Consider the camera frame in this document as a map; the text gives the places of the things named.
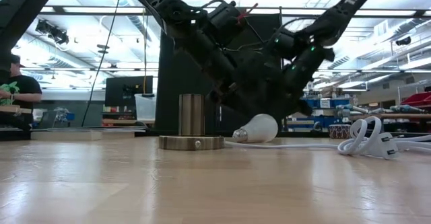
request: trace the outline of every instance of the brushed metal base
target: brushed metal base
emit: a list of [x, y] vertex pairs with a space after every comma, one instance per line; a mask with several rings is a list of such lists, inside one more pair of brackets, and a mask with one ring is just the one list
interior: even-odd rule
[[159, 136], [159, 148], [177, 151], [223, 149], [224, 137]]

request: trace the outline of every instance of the baseball cap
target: baseball cap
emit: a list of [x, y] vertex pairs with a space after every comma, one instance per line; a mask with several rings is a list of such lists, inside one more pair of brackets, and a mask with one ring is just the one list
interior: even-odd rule
[[21, 65], [21, 57], [15, 54], [11, 54], [11, 63], [20, 65], [20, 67], [24, 67]]

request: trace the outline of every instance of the red wire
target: red wire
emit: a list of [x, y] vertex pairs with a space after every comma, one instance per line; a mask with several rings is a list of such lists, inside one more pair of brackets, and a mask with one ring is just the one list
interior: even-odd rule
[[239, 22], [242, 18], [246, 17], [246, 15], [248, 15], [252, 10], [256, 9], [258, 5], [259, 5], [258, 3], [255, 3], [255, 5], [254, 5], [254, 6], [252, 6], [252, 7], [251, 7], [251, 9], [250, 9], [249, 11], [244, 11], [244, 12], [242, 12], [242, 14], [240, 14], [240, 15], [238, 16], [238, 22]]

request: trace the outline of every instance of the white container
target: white container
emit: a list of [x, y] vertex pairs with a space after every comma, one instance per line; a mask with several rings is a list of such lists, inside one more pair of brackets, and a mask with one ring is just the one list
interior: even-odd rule
[[137, 120], [154, 121], [156, 119], [156, 95], [145, 98], [142, 94], [135, 94], [135, 101]]

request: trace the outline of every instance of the ceiling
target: ceiling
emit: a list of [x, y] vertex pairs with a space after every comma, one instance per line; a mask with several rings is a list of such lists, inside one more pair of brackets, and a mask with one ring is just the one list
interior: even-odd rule
[[[184, 0], [189, 5], [203, 5], [210, 0]], [[259, 7], [299, 7], [299, 8], [328, 8], [339, 0], [226, 0], [236, 1], [238, 6], [251, 7], [259, 3]], [[112, 7], [117, 0], [50, 0], [46, 6], [77, 6], [78, 10], [91, 10], [94, 7]], [[137, 0], [120, 0], [121, 7], [141, 7]], [[431, 0], [369, 0], [365, 9], [429, 9]], [[259, 13], [269, 13], [271, 10], [259, 10]], [[285, 15], [283, 22], [293, 17]], [[67, 45], [56, 46], [47, 35], [41, 35], [35, 30], [38, 20], [46, 20], [51, 25], [66, 30], [70, 38]], [[23, 64], [27, 67], [40, 67], [41, 70], [26, 71], [37, 78], [46, 88], [54, 87], [90, 87], [96, 78], [96, 72], [87, 70], [100, 65], [102, 54], [98, 51], [98, 44], [105, 45], [109, 29], [113, 21], [111, 15], [54, 15], [44, 14], [28, 28], [26, 35], [18, 42], [16, 53], [21, 54]], [[322, 71], [314, 74], [316, 80], [312, 87], [321, 88], [322, 85], [342, 84], [346, 81], [358, 79], [358, 82], [369, 81], [377, 77], [392, 73], [357, 73], [348, 69], [360, 70], [395, 70], [400, 65], [406, 69], [422, 69], [427, 66], [428, 50], [430, 46], [421, 46], [431, 42], [431, 26], [428, 21], [419, 22], [411, 19], [376, 19], [354, 18], [343, 34], [341, 40], [334, 46], [337, 58], [335, 63], [324, 62], [320, 69], [330, 68], [332, 71]], [[294, 22], [289, 30], [299, 30], [310, 21]], [[411, 29], [404, 32], [399, 28]], [[158, 74], [158, 57], [160, 53], [161, 29], [152, 16], [118, 15], [112, 27], [112, 34], [108, 43], [110, 47], [104, 56], [101, 67], [104, 69], [96, 80], [96, 88], [104, 87], [107, 77], [130, 75]], [[410, 35], [412, 43], [407, 46], [394, 46], [394, 41]], [[45, 68], [56, 70], [45, 71]]]

